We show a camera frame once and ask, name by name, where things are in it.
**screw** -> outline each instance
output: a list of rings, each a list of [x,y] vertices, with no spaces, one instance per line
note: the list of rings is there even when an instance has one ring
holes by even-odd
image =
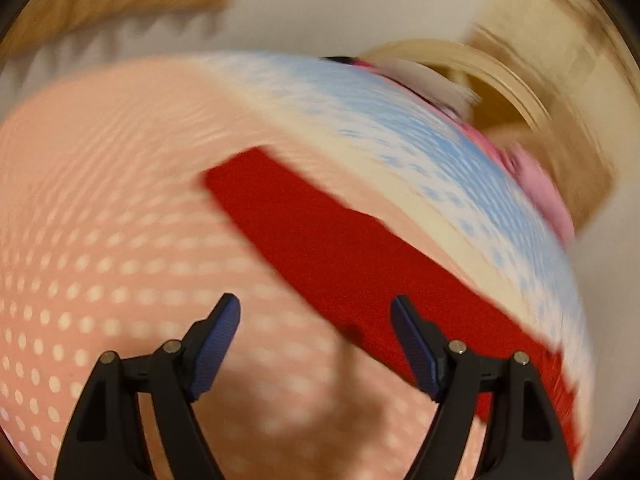
[[[454,339],[449,343],[449,350],[451,350],[454,354],[463,354],[466,352],[466,345],[463,341]]]
[[[113,350],[107,350],[104,354],[100,356],[100,362],[103,365],[108,365],[113,363],[115,358],[116,358],[116,352],[114,352]]]
[[[168,354],[175,354],[180,348],[182,348],[182,343],[177,339],[169,339],[162,345],[162,350]]]
[[[513,360],[516,361],[519,365],[527,365],[529,364],[529,354],[527,354],[526,352],[523,352],[522,350],[518,350],[514,355],[513,355]]]

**polka dot fabric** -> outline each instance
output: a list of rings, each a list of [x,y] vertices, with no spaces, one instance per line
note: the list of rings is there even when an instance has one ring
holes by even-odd
[[[256,145],[456,272],[383,196],[186,60],[50,88],[0,129],[0,424],[39,479],[53,478],[98,355],[151,352],[227,291],[241,325],[195,405],[226,477],[404,476],[434,404],[345,343],[201,188],[204,170]],[[158,477],[171,478],[147,398],[142,410]],[[475,422],[459,478],[471,477],[483,431]]]

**red cloth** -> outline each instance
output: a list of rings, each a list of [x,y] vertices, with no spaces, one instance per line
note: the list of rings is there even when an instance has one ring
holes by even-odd
[[[524,350],[538,368],[574,456],[574,396],[549,352],[508,316],[379,220],[345,208],[261,148],[212,168],[207,188],[262,256],[352,342],[414,383],[389,319],[407,294],[421,316],[474,351],[507,358]],[[487,419],[489,399],[478,403]]]

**blue gripper pad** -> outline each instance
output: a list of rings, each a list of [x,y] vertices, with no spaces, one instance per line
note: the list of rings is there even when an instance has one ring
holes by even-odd
[[[238,298],[233,294],[225,294],[216,305],[212,316],[217,314],[220,308],[222,312],[217,316],[195,357],[193,379],[188,388],[194,400],[211,389],[213,379],[220,369],[222,360],[240,324],[240,301]]]
[[[440,330],[423,321],[406,296],[396,296],[391,302],[391,324],[418,388],[436,402],[440,402],[444,392],[447,371],[447,357],[444,351],[446,339]],[[433,341],[427,341],[428,333],[422,328],[435,328]]]

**black object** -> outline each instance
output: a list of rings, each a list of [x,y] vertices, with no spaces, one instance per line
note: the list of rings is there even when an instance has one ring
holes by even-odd
[[[487,358],[449,342],[406,296],[392,301],[390,315],[418,386],[440,403],[405,480],[453,480],[480,392],[492,392],[494,406],[475,478],[573,479],[556,414],[526,354]],[[54,480],[154,478],[138,392],[151,393],[175,480],[224,480],[191,402],[212,385],[239,320],[238,298],[224,294],[182,341],[124,360],[113,351],[102,354],[72,415]]]

